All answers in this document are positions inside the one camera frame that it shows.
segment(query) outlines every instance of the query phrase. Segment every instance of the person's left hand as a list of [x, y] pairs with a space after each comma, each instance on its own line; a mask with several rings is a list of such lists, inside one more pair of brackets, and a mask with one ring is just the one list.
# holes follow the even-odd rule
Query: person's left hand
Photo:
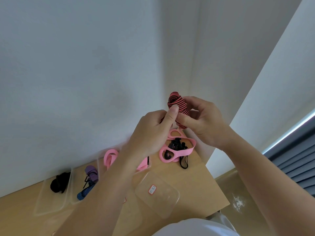
[[165, 143], [169, 129], [178, 114], [178, 106], [173, 105], [168, 112], [158, 110], [143, 116], [125, 146], [129, 153], [134, 153], [143, 160], [156, 153]]

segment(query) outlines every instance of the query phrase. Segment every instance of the sticker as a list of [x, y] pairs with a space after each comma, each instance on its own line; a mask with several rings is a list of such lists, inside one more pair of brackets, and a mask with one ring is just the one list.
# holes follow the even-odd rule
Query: sticker
[[152, 185], [152, 186], [150, 187], [149, 191], [148, 191], [149, 194], [150, 194], [150, 195], [153, 195], [156, 189], [157, 189], [157, 187], [156, 187], [155, 185]]

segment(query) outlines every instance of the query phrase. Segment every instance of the floor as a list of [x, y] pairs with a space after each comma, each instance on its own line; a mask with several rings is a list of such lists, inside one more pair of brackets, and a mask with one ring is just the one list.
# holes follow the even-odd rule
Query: floor
[[216, 181], [230, 202], [221, 213], [230, 220], [241, 236], [273, 235], [236, 170]]

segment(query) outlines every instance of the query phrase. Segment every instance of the white shirt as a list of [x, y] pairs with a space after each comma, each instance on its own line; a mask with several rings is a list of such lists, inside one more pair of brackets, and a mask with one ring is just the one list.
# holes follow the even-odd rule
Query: white shirt
[[152, 236], [239, 236], [227, 226], [205, 220], [187, 219], [165, 226]]

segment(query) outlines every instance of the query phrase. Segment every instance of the wooden desk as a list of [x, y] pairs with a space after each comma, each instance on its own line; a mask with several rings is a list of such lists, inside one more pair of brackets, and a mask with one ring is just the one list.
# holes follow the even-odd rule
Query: wooden desk
[[[178, 162], [162, 163], [157, 153], [150, 158], [150, 170], [179, 191], [179, 201], [171, 216], [163, 220], [138, 199], [142, 225], [131, 232], [130, 236], [150, 236], [170, 223], [189, 218], [205, 218], [229, 205], [195, 150], [188, 157], [189, 167], [186, 170]], [[136, 187], [145, 174], [146, 172], [141, 172], [133, 177], [133, 187]], [[37, 236], [45, 221], [62, 211], [74, 209], [75, 206], [68, 205], [62, 211], [34, 217], [33, 210], [41, 186], [42, 182], [0, 198], [0, 235]]]

